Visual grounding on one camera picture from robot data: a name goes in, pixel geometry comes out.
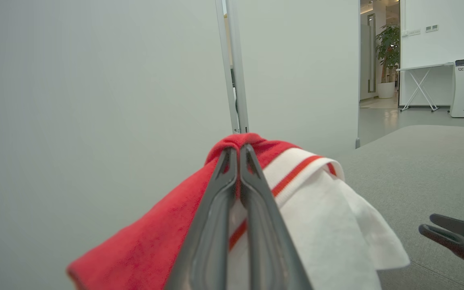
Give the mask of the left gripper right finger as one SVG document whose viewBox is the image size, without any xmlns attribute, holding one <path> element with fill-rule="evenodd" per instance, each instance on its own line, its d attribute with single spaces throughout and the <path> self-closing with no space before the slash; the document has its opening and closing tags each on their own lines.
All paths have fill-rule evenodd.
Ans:
<svg viewBox="0 0 464 290">
<path fill-rule="evenodd" d="M 313 290 L 251 144 L 240 149 L 239 173 L 250 290 Z"/>
</svg>

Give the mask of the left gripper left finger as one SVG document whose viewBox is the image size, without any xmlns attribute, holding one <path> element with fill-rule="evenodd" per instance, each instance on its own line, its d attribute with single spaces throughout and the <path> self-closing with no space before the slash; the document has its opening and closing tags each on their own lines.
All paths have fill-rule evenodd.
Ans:
<svg viewBox="0 0 464 290">
<path fill-rule="evenodd" d="M 237 150 L 227 147 L 219 156 L 164 290 L 226 290 L 229 219 L 237 177 Z"/>
</svg>

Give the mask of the red and white garment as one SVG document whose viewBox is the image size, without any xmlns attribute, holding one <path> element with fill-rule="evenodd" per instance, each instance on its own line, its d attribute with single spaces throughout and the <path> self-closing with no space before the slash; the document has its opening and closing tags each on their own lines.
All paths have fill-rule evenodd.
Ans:
<svg viewBox="0 0 464 290">
<path fill-rule="evenodd" d="M 377 272 L 410 259 L 337 161 L 255 133 L 214 145 L 205 165 L 143 217 L 67 267 L 76 290 L 163 290 L 219 154 L 251 144 L 315 290 L 381 290 Z"/>
</svg>

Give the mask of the white plant pot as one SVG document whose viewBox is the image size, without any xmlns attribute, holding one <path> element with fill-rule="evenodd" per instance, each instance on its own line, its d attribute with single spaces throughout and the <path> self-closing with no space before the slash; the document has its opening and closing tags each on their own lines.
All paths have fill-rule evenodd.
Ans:
<svg viewBox="0 0 464 290">
<path fill-rule="evenodd" d="M 393 98 L 395 93 L 395 81 L 377 84 L 376 88 L 379 99 Z"/>
</svg>

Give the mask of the white partition panel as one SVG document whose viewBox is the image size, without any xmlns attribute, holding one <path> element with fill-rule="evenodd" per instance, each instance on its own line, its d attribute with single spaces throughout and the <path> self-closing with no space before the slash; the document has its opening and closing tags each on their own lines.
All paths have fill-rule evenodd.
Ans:
<svg viewBox="0 0 464 290">
<path fill-rule="evenodd" d="M 360 0 L 238 0 L 249 129 L 336 157 L 356 148 Z"/>
<path fill-rule="evenodd" d="M 0 290 L 74 290 L 232 133 L 217 1 L 0 0 Z"/>
</svg>

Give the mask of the white folding table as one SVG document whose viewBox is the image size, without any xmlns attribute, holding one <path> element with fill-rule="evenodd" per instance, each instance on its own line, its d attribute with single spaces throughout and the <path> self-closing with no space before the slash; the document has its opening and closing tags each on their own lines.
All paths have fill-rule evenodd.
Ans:
<svg viewBox="0 0 464 290">
<path fill-rule="evenodd" d="M 397 72 L 409 71 L 410 75 L 411 75 L 411 78 L 413 79 L 413 81 L 416 84 L 416 88 L 415 88 L 414 92 L 411 94 L 410 99 L 407 101 L 407 103 L 404 105 L 404 107 L 400 109 L 400 112 L 403 112 L 403 111 L 408 110 L 410 108 L 411 102 L 416 97 L 416 94 L 418 93 L 418 91 L 420 91 L 422 93 L 423 97 L 425 97 L 429 107 L 431 108 L 431 112 L 435 112 L 435 111 L 437 111 L 439 109 L 439 106 L 433 101 L 432 97 L 430 96 L 430 94 L 425 89 L 424 83 L 425 83 L 425 80 L 427 79 L 427 77 L 429 75 L 429 72 L 431 71 L 432 68 L 443 67 L 443 66 L 455 66 L 455 62 L 447 62 L 447 63 L 444 63 L 444 64 L 434 64 L 434 65 L 427 65 L 427 66 L 416 66 L 416 67 L 410 67 L 410 68 L 398 68 L 397 69 Z M 414 71 L 420 70 L 420 69 L 423 69 L 423 68 L 426 68 L 427 71 L 426 71 L 424 77 L 422 77 L 422 79 L 420 81 L 417 81 L 417 79 L 416 79 L 416 77 L 414 75 Z"/>
</svg>

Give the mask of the green potted plant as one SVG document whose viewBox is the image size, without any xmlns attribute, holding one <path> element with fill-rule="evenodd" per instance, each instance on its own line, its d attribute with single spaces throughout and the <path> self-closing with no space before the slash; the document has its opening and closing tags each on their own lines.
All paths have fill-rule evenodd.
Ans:
<svg viewBox="0 0 464 290">
<path fill-rule="evenodd" d="M 400 62 L 401 30 L 397 24 L 388 23 L 375 36 L 376 55 L 382 66 L 381 84 L 395 81 L 394 73 Z"/>
</svg>

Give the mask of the grey partition frame post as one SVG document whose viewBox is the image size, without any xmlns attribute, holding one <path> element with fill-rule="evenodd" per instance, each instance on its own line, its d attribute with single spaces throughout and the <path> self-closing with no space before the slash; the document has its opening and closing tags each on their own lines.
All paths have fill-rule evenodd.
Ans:
<svg viewBox="0 0 464 290">
<path fill-rule="evenodd" d="M 235 102 L 236 99 L 234 98 L 234 88 L 233 88 L 233 82 L 232 82 L 232 72 L 231 72 L 231 66 L 230 66 L 229 49 L 228 49 L 228 43 L 227 43 L 223 4 L 222 4 L 222 0 L 213 0 L 213 1 L 215 3 L 215 8 L 217 12 L 217 24 L 218 24 L 218 31 L 219 31 L 219 36 L 220 36 L 223 65 L 224 65 L 226 96 L 227 96 L 227 101 L 228 101 L 228 106 L 229 106 L 229 111 L 230 111 L 232 133 L 239 134 L 240 127 L 239 127 L 239 121 L 238 121 L 238 114 L 236 110 L 236 102 Z"/>
<path fill-rule="evenodd" d="M 239 1 L 225 0 L 227 18 L 230 28 L 231 54 L 234 67 L 234 80 L 236 84 L 237 115 L 241 133 L 249 133 L 249 120 L 247 115 L 246 87 L 242 61 L 242 47 L 239 25 Z"/>
</svg>

